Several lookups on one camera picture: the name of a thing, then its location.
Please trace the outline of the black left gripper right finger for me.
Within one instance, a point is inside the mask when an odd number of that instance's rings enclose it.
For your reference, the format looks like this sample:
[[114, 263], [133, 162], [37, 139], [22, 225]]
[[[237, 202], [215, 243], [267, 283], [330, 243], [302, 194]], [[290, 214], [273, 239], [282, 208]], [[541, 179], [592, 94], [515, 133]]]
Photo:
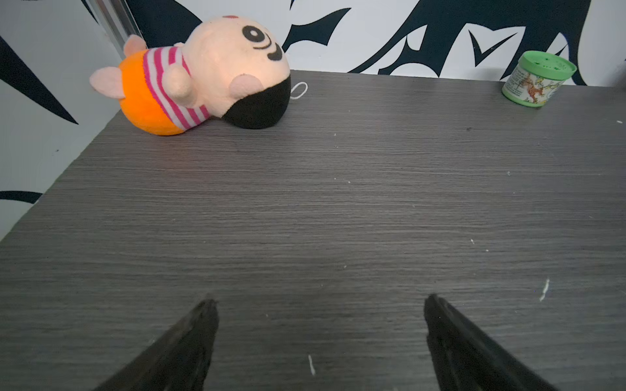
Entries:
[[555, 390], [444, 298], [425, 300], [427, 344], [441, 390]]

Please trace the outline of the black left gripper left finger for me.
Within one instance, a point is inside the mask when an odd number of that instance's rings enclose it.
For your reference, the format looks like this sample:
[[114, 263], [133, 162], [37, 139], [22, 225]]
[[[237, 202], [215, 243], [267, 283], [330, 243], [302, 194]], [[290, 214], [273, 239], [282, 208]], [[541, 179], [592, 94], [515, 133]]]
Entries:
[[146, 350], [96, 389], [204, 389], [218, 326], [217, 301], [200, 301]]

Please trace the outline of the cartoon boy plush doll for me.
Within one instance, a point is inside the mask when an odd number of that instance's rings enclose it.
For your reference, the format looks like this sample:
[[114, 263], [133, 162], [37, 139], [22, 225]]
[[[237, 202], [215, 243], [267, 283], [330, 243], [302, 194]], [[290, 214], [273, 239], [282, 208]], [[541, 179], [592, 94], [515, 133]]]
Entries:
[[213, 117], [267, 129], [296, 99], [279, 43], [264, 26], [239, 16], [202, 22], [186, 42], [169, 47], [150, 48], [131, 35], [123, 52], [120, 65], [96, 70], [90, 84], [152, 135], [180, 135]]

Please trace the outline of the green lidded plastic jar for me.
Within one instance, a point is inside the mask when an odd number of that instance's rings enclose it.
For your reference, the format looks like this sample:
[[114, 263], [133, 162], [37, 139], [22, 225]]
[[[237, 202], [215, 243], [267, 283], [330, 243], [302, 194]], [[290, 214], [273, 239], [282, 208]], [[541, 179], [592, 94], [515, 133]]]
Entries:
[[526, 51], [519, 58], [501, 92], [515, 104], [542, 108], [576, 71], [577, 67], [572, 62], [560, 56], [542, 51]]

